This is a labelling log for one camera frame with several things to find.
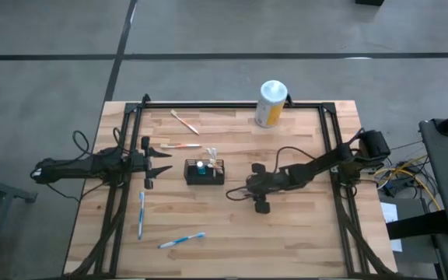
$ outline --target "yellow cable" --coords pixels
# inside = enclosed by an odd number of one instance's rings
[[[377,175],[378,173],[382,173],[382,172],[386,172],[386,171],[392,171],[392,173],[403,173],[403,174],[406,174],[406,175],[409,175],[409,176],[413,177],[416,180],[416,182],[418,182],[418,184],[420,184],[421,187],[423,187],[425,189],[425,191],[428,192],[429,196],[432,198],[433,203],[435,203],[436,208],[439,209],[439,210],[442,210],[440,208],[438,202],[436,202],[436,199],[433,197],[433,194],[426,187],[426,185],[421,180],[419,180],[413,173],[408,172],[407,170],[398,170],[398,169],[395,169],[395,168],[386,168],[386,169],[383,169],[383,170],[378,170],[376,173],[374,173],[374,175]]]
[[[403,170],[405,167],[409,166],[411,163],[415,163],[415,162],[419,161],[420,159],[424,159],[426,156],[427,156],[427,155],[420,156],[420,157],[418,157],[417,159],[411,159],[411,160],[409,160],[408,162],[404,163],[402,166],[399,166],[398,169],[394,170],[394,171],[387,177],[387,180],[389,180],[395,173],[397,173],[398,170]],[[376,176],[377,174],[382,173],[383,171],[388,171],[388,169],[385,169],[385,170],[378,170],[378,171],[376,171],[373,175]]]

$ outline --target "yellow label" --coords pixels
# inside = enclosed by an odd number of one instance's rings
[[[268,118],[267,125],[276,125],[278,123],[279,115],[283,111],[283,105],[284,104],[285,103],[283,102],[283,103],[281,103],[279,105],[271,107],[271,110],[269,111],[269,118]]]

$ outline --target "toothbrush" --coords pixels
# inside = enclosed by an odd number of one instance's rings
[[[163,248],[174,246],[174,245],[176,245],[178,243],[184,242],[184,241],[189,240],[189,239],[194,238],[194,237],[202,238],[204,236],[205,236],[205,233],[197,233],[197,234],[195,234],[193,236],[186,236],[186,237],[183,237],[181,239],[170,241],[168,243],[162,244],[162,245],[159,246],[159,249],[163,249]]]
[[[160,144],[160,148],[163,148],[163,149],[198,148],[198,147],[201,147],[201,145],[200,144],[181,144],[181,145]]]
[[[145,192],[139,192],[139,201],[141,202],[141,210],[139,211],[139,224],[138,224],[138,240],[141,240],[143,230],[143,217],[145,216]]]
[[[196,129],[194,129],[191,124],[188,124],[186,121],[184,121],[183,119],[181,119],[180,117],[177,116],[177,113],[175,110],[171,110],[170,113],[176,117],[177,120],[179,120],[180,122],[182,122],[184,125],[186,125],[189,129],[191,129],[194,133],[196,133],[197,135],[200,135],[198,133],[198,131]]]

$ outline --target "blue toothbrush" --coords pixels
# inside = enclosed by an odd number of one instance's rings
[[[162,244],[162,245],[159,246],[159,249],[163,249],[163,248],[174,246],[174,245],[176,245],[178,243],[184,242],[184,241],[189,240],[189,239],[194,238],[194,237],[200,237],[201,238],[201,237],[204,237],[204,236],[205,236],[205,233],[198,233],[198,234],[195,234],[193,236],[186,236],[186,237],[183,237],[181,239],[170,241],[170,242],[167,242],[165,244]]]
[[[143,217],[145,215],[145,192],[139,192],[139,201],[141,202],[141,211],[139,212],[139,224],[138,224],[138,240],[141,240],[143,230]]]

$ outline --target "white toothbrush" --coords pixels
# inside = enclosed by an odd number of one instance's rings
[[[181,144],[181,145],[160,144],[160,148],[164,148],[164,149],[198,148],[198,147],[201,147],[201,145],[200,144]]]
[[[178,117],[178,116],[177,116],[177,113],[176,113],[175,110],[171,110],[170,113],[171,113],[174,117],[176,117],[177,120],[179,120],[180,122],[182,122],[182,123],[183,123],[184,125],[186,125],[189,129],[191,129],[194,133],[196,133],[197,135],[200,135],[200,134],[198,133],[198,131],[197,131],[195,128],[193,128],[193,127],[191,126],[191,124],[188,124],[186,121],[184,121],[183,119],[181,119],[180,117]]]

